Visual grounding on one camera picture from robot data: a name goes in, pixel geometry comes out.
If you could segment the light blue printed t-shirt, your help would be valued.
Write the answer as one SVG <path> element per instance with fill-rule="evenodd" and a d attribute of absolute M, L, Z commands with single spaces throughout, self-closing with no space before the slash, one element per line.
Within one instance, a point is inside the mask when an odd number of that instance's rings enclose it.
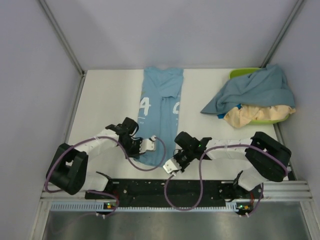
<path fill-rule="evenodd" d="M 148 139 L 156 136 L 166 147 L 165 160 L 176 148 L 174 142 L 178 132 L 179 110 L 184 70 L 182 68 L 159 69 L 147 67 L 143 70 L 136 137 Z"/>

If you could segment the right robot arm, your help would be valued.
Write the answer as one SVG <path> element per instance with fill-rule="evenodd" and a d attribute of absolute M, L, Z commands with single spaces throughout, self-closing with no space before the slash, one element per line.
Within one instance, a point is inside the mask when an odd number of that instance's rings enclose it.
<path fill-rule="evenodd" d="M 182 131 L 174 141 L 180 149 L 163 166 L 171 175 L 183 173 L 193 160 L 249 162 L 251 167 L 241 170 L 232 182 L 232 190 L 239 198 L 245 198 L 256 186 L 265 182 L 280 183 L 289 173 L 291 151 L 261 131 L 251 138 L 240 140 L 217 140 L 211 137 L 198 140 Z"/>

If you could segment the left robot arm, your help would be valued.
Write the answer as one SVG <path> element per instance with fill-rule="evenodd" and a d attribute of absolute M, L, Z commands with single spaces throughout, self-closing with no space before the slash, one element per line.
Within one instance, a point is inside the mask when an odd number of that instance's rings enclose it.
<path fill-rule="evenodd" d="M 74 145 L 62 143 L 46 173 L 45 191 L 75 195 L 89 190 L 96 191 L 102 198 L 109 198 L 114 191 L 113 185 L 108 183 L 106 175 L 89 171 L 88 163 L 115 147 L 120 147 L 129 158 L 141 155 L 143 139 L 134 137 L 138 130 L 138 123 L 126 117 L 122 123 L 110 124 L 94 137 Z"/>

